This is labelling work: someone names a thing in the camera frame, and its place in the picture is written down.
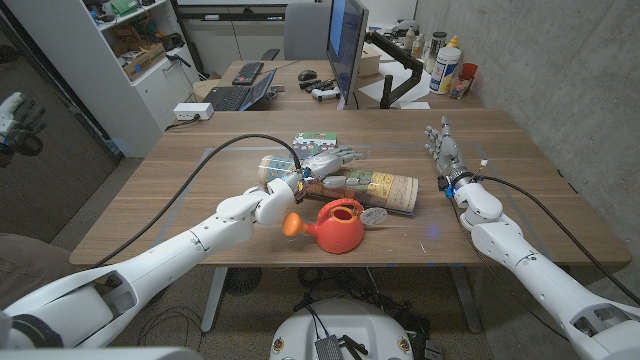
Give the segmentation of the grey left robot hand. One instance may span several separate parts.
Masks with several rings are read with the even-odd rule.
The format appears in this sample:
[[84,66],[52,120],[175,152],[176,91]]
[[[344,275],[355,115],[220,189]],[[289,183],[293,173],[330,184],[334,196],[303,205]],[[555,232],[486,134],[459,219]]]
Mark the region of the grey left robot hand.
[[320,182],[324,188],[332,190],[368,185],[370,181],[364,178],[336,175],[343,164],[364,158],[365,155],[353,151],[350,146],[337,146],[305,159],[302,177],[308,182]]

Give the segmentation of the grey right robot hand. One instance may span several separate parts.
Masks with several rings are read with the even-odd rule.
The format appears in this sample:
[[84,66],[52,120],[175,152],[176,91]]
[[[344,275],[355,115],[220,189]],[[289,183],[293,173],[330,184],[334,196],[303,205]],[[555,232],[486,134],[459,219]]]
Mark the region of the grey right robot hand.
[[442,117],[441,125],[440,131],[432,126],[426,127],[428,142],[425,148],[432,155],[438,172],[453,189],[458,190],[470,182],[473,174],[466,168],[462,152],[451,135],[446,116]]

